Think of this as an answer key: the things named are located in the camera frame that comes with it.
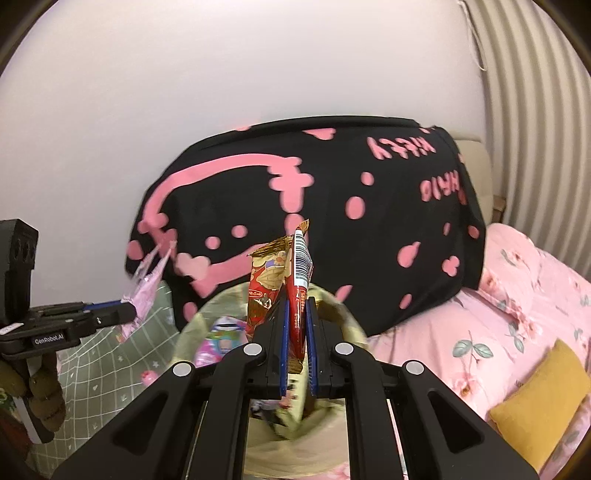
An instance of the black clamp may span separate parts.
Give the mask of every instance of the black clamp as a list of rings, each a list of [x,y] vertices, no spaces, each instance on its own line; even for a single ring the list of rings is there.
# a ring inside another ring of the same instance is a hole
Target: black clamp
[[[179,362],[56,470],[54,480],[238,480],[249,402],[284,391],[285,296],[254,340],[221,362]],[[396,419],[410,480],[534,480],[535,470],[421,362],[374,360],[306,308],[310,382],[344,398],[353,480],[402,480]]]

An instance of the white wall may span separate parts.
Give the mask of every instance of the white wall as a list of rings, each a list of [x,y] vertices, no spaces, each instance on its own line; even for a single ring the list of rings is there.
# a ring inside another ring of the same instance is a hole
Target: white wall
[[[453,0],[59,0],[0,77],[0,218],[40,231],[33,303],[107,300],[190,144],[330,114],[483,136],[483,101]]]

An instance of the metal screw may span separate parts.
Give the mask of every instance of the metal screw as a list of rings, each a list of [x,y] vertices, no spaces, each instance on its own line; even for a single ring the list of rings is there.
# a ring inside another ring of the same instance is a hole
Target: metal screw
[[[244,346],[244,353],[249,356],[255,356],[262,352],[262,347],[258,343],[249,343]]]
[[[181,362],[173,367],[173,373],[177,377],[186,377],[191,373],[191,364],[188,362]]]
[[[353,353],[353,345],[350,343],[341,342],[335,347],[335,350],[341,355],[350,355]]]
[[[413,375],[420,375],[425,371],[425,367],[423,367],[422,363],[413,360],[407,363],[407,371]]]

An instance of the beige headboard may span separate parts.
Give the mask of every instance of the beige headboard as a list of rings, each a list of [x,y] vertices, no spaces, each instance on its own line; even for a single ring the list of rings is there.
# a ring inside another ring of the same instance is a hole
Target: beige headboard
[[[464,157],[464,164],[476,190],[478,203],[484,221],[488,225],[492,220],[493,193],[491,159],[480,138],[451,132]]]

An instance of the green grid fabric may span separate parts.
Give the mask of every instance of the green grid fabric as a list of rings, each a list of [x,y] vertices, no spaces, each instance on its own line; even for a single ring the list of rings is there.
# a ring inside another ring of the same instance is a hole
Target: green grid fabric
[[[171,305],[170,289],[161,283],[145,323],[125,343],[117,341],[117,329],[111,327],[59,353],[66,421],[52,442],[32,448],[40,474],[51,477],[60,463],[144,391],[145,371],[161,375],[167,369],[178,337]]]

